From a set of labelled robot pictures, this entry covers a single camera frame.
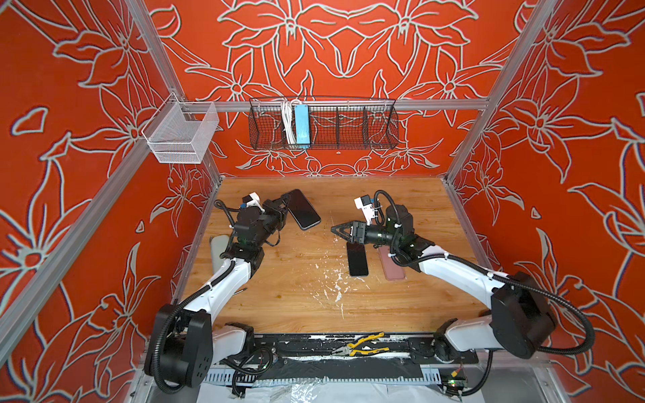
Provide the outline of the black smartphone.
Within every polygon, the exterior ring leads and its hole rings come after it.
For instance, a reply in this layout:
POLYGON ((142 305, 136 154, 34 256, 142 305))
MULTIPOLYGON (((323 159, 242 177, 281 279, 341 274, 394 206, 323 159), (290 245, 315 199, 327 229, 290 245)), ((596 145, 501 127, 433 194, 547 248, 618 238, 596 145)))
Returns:
POLYGON ((282 199, 300 230, 307 231, 321 223, 322 218, 300 189, 284 193, 282 199))

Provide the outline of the pink phone case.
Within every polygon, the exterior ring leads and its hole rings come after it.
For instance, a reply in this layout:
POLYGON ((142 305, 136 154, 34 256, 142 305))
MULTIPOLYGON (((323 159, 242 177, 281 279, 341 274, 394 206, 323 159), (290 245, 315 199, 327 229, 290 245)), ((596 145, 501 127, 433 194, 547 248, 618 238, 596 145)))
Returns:
POLYGON ((388 281, 400 281, 406 279, 405 269, 399 265, 396 265, 392 258, 389 256, 389 248, 386 245, 383 245, 377 249, 384 277, 388 281))

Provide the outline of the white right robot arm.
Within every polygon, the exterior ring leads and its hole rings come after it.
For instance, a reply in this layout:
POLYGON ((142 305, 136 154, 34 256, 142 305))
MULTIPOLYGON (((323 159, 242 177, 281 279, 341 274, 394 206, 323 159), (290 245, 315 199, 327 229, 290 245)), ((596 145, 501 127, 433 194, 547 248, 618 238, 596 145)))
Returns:
POLYGON ((450 363, 460 353, 478 349, 505 350, 520 359, 530 359, 537 352, 576 355, 591 350, 596 341, 591 321, 572 303, 540 288, 526 273, 488 270, 417 235, 413 217, 403 205, 389 206, 378 223, 352 221, 331 231, 349 243, 385 246, 395 265, 443 280, 485 305, 488 314, 450 319, 434 332, 432 351, 441 362, 450 363), (557 327, 552 303, 582 325, 584 337, 575 346, 546 346, 557 327))

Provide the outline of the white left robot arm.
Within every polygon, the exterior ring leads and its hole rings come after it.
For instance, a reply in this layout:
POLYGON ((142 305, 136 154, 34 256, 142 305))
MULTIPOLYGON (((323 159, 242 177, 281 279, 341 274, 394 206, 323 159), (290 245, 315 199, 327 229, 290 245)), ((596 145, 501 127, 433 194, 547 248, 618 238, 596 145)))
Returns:
POLYGON ((156 314, 144 372, 163 393, 174 395, 199 386, 212 362, 239 354, 249 344, 249 327, 229 324, 213 331, 213 323, 260 268, 264 245, 286 225, 290 199, 284 194, 260 201, 251 193, 236 209, 215 201, 215 208, 228 218, 231 233, 209 242, 213 275, 189 297, 164 305, 156 314))

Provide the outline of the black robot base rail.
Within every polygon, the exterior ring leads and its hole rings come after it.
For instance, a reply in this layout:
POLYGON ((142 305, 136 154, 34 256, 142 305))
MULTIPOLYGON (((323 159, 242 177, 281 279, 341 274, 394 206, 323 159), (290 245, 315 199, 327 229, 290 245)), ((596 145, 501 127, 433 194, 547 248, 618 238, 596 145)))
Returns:
POLYGON ((274 364, 265 373, 241 374, 234 369, 213 364, 205 381, 215 386, 283 386, 298 382, 375 382, 386 385, 439 385, 455 369, 478 367, 481 360, 470 351, 445 364, 434 356, 431 333, 386 333, 369 343, 370 347, 388 347, 390 352, 373 356, 332 356, 334 349, 353 343, 360 333, 264 333, 255 335, 255 347, 270 349, 274 364))

